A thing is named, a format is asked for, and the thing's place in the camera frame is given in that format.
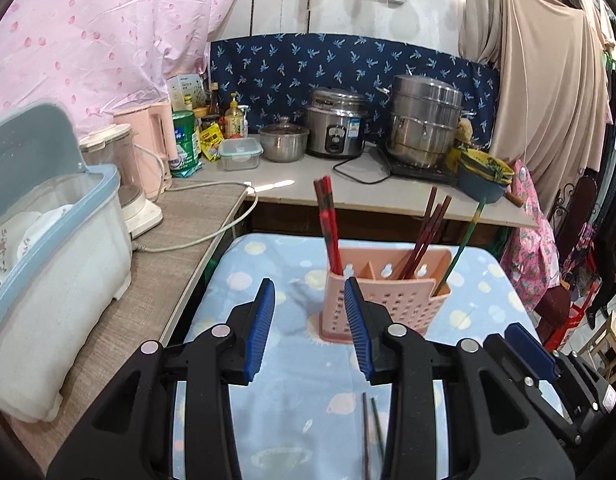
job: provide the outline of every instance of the white power cord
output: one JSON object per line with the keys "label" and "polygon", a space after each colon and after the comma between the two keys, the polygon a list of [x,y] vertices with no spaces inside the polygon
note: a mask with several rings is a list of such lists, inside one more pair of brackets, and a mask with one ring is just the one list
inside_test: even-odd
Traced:
{"label": "white power cord", "polygon": [[257,192],[249,184],[245,184],[244,182],[235,182],[235,181],[231,181],[231,182],[204,182],[202,184],[192,184],[191,186],[173,187],[173,188],[168,189],[167,191],[184,191],[186,189],[196,189],[198,187],[209,187],[209,186],[223,186],[225,184],[243,187],[244,190],[243,190],[243,193],[241,194],[241,197],[244,197],[245,195],[249,194],[250,192],[252,192],[254,194],[254,196],[255,196],[255,200],[254,200],[254,202],[252,202],[252,205],[239,218],[235,219],[234,221],[230,222],[227,225],[224,225],[217,232],[214,232],[211,235],[204,236],[203,238],[199,238],[198,240],[194,240],[194,241],[188,242],[187,244],[175,245],[175,246],[172,246],[172,247],[151,248],[151,247],[146,247],[145,245],[140,244],[139,242],[133,241],[132,242],[132,250],[133,251],[137,251],[138,253],[165,253],[167,251],[177,251],[179,249],[187,249],[188,247],[192,247],[192,246],[195,246],[195,245],[198,245],[198,244],[202,244],[203,242],[206,242],[208,240],[212,240],[213,238],[216,238],[217,236],[224,234],[224,232],[226,232],[228,229],[232,229],[235,225],[237,225],[239,222],[241,222],[243,219],[245,219],[250,213],[252,213],[253,209],[257,205],[257,202],[259,201],[259,197],[257,196]]}
{"label": "white power cord", "polygon": [[524,89],[526,90],[526,124],[524,127],[524,133],[526,140],[524,142],[524,166],[526,165],[526,158],[528,157],[528,73],[526,72],[526,54],[524,53],[524,41],[521,38],[521,28],[519,27],[519,20],[517,19],[517,10],[515,9],[515,2],[510,0],[510,6],[512,8],[512,15],[515,18],[515,25],[517,25],[517,33],[519,34],[519,44],[521,45],[521,62],[524,64]]}
{"label": "white power cord", "polygon": [[163,160],[161,160],[161,157],[158,156],[155,152],[151,152],[149,149],[144,148],[142,145],[137,144],[136,142],[134,143],[134,147],[139,148],[142,152],[148,153],[148,155],[153,156],[155,160],[159,163],[159,168],[161,168],[161,182],[159,183],[159,192],[157,193],[155,199],[152,201],[156,203],[157,200],[159,200],[161,193],[163,192],[163,183],[166,181],[166,167],[163,165]]}

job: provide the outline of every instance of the plate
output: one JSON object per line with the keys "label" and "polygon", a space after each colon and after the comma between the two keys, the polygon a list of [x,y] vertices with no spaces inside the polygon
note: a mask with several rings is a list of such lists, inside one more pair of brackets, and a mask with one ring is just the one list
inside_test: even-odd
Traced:
{"label": "plate", "polygon": [[37,243],[41,237],[60,220],[60,218],[67,215],[68,211],[72,208],[72,204],[57,207],[37,218],[37,220],[26,229],[21,238],[16,249],[16,260],[19,261],[23,258],[30,249],[34,247],[34,244]]}
{"label": "plate", "polygon": [[16,265],[16,256],[19,243],[23,240],[25,232],[38,219],[38,211],[26,211],[14,215],[0,227],[0,282],[3,283],[10,271]]}

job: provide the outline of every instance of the blue polka dot tablecloth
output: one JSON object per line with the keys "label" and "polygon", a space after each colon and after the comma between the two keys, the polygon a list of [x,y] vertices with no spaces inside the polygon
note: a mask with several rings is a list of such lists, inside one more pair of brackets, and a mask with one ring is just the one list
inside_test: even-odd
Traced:
{"label": "blue polka dot tablecloth", "polygon": [[[342,241],[342,246],[412,248],[411,244]],[[318,315],[326,286],[322,238],[249,234],[221,259],[186,341],[225,322],[235,305],[252,301],[263,278],[275,283],[276,307],[261,371],[247,387],[230,386],[230,404],[244,480],[354,480],[363,478],[361,393],[375,397],[383,436],[388,426],[390,386],[370,386],[359,371],[352,345],[319,338]],[[521,301],[498,262],[486,251],[467,248],[449,283],[453,290],[426,338],[455,345],[480,343],[521,322],[536,335]],[[435,383],[438,478],[448,476],[445,406]],[[549,384],[546,399],[561,412]],[[175,402],[173,473],[185,478],[185,383]],[[377,442],[370,421],[371,442]],[[378,446],[372,446],[373,478],[379,478]]]}

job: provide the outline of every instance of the green chopstick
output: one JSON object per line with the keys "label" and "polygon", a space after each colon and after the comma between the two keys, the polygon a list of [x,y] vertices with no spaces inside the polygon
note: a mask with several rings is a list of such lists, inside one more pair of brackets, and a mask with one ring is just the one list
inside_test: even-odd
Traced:
{"label": "green chopstick", "polygon": [[470,241],[470,237],[472,236],[472,233],[475,227],[479,223],[479,218],[482,216],[483,208],[485,206],[486,206],[485,200],[482,200],[481,202],[479,202],[479,206],[477,207],[477,210],[474,212],[474,216],[472,217],[472,220],[470,221],[470,225],[468,226],[468,231],[466,232],[466,236],[464,236],[464,240],[462,240],[461,245],[459,246],[459,249],[457,250],[457,253],[454,255],[452,263],[450,264],[450,266],[448,267],[448,270],[445,272],[443,276],[443,279],[439,282],[439,285],[437,285],[437,289],[435,289],[433,298],[437,294],[439,294],[439,291],[445,285],[445,282],[448,279],[448,276],[450,276],[450,273],[453,272],[453,269],[456,266],[457,261],[459,261],[459,256],[461,256],[461,253],[464,252],[464,249],[468,245],[468,242]]}
{"label": "green chopstick", "polygon": [[376,426],[377,443],[379,443],[379,453],[381,455],[381,462],[383,462],[383,457],[385,455],[385,447],[383,445],[383,435],[381,434],[381,423],[379,422],[379,411],[377,410],[377,403],[374,400],[374,397],[370,399],[370,403],[373,405],[373,417],[374,417],[374,425]]}

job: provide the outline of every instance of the yellow seasoning packet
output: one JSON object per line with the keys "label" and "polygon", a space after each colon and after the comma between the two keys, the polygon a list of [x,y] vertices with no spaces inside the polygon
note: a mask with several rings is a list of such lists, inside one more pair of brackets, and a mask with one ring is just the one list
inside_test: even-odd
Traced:
{"label": "yellow seasoning packet", "polygon": [[223,140],[223,134],[219,124],[212,124],[199,134],[201,151],[210,162],[219,158],[219,144]]}

